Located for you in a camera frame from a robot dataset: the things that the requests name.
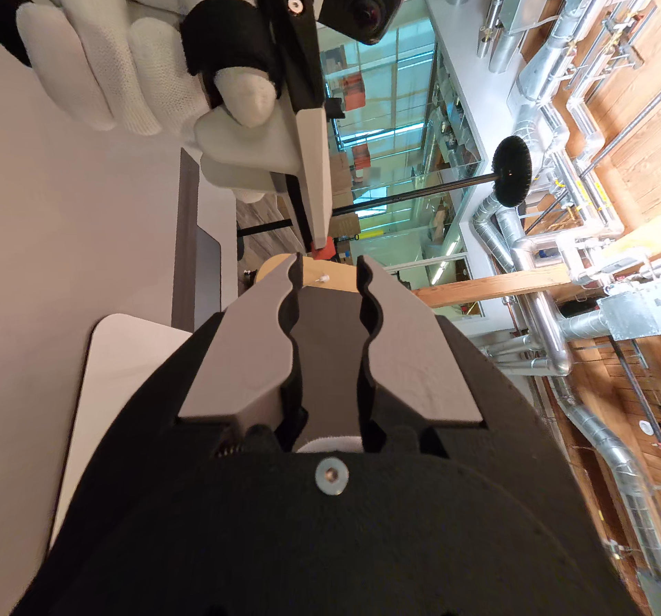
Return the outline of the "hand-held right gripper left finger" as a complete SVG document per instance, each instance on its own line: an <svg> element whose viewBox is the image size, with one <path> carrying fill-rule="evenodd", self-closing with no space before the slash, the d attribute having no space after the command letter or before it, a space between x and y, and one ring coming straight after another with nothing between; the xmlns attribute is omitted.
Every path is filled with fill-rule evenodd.
<svg viewBox="0 0 661 616"><path fill-rule="evenodd" d="M302 407L292 330L303 257L291 254L224 311L178 413L182 420L283 424Z"/></svg>

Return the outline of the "large rectangular silver duct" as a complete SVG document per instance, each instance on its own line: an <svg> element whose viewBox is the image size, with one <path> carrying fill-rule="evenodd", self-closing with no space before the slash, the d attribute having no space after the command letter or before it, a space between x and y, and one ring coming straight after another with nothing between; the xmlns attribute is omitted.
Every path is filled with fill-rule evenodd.
<svg viewBox="0 0 661 616"><path fill-rule="evenodd" d="M660 290L636 290L602 298L599 310L615 341L660 335Z"/></svg>

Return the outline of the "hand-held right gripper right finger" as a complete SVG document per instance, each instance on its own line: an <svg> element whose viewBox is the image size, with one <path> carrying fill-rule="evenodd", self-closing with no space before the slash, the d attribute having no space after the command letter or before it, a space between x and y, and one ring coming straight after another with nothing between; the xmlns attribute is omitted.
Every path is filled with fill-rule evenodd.
<svg viewBox="0 0 661 616"><path fill-rule="evenodd" d="M435 428L479 428L483 414L427 305L377 261L356 263L359 320L368 337L357 384L365 452L380 452L395 429L417 438Z"/></svg>

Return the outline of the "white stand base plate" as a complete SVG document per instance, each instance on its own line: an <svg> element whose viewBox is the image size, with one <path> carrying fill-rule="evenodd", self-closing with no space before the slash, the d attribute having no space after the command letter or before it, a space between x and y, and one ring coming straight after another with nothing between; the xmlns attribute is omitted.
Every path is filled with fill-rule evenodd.
<svg viewBox="0 0 661 616"><path fill-rule="evenodd" d="M121 313L104 317L93 329L74 407L48 550L62 528L87 464L112 422L145 380L191 335Z"/></svg>

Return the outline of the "person's left hand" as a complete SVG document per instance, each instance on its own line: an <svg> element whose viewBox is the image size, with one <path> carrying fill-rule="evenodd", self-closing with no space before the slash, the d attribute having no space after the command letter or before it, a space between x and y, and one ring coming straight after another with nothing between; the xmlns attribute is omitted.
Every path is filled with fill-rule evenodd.
<svg viewBox="0 0 661 616"><path fill-rule="evenodd" d="M272 115L282 74L256 0L1 0L1 45L73 119L194 141L223 106Z"/></svg>

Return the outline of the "spiral silver air duct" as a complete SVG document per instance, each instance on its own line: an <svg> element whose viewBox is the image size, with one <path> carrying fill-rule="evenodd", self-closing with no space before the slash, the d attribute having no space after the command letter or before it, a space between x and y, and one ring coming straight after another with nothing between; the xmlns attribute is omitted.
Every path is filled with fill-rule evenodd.
<svg viewBox="0 0 661 616"><path fill-rule="evenodd" d="M660 510L655 491L631 450L576 397L565 378L552 377L558 405L605 461L631 524L645 569L637 571L653 615L660 614Z"/></svg>

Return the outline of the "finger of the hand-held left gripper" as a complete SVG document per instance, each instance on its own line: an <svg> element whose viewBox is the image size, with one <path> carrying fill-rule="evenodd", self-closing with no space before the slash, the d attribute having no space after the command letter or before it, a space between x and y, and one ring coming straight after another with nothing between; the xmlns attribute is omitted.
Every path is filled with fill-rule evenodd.
<svg viewBox="0 0 661 616"><path fill-rule="evenodd" d="M290 100L281 98L269 119L254 128L239 125L226 109L216 108L197 120L194 137L202 156L221 164L291 174L304 181L313 240L325 245L333 193L323 108L295 113Z"/></svg>
<svg viewBox="0 0 661 616"><path fill-rule="evenodd" d="M260 168L221 164L207 155L200 159L204 178L212 185L249 194L275 194L284 198L289 217L250 227L241 227L238 237L292 227L306 252L313 249L312 222L308 218L309 206L304 194L304 181L295 175L272 173Z"/></svg>

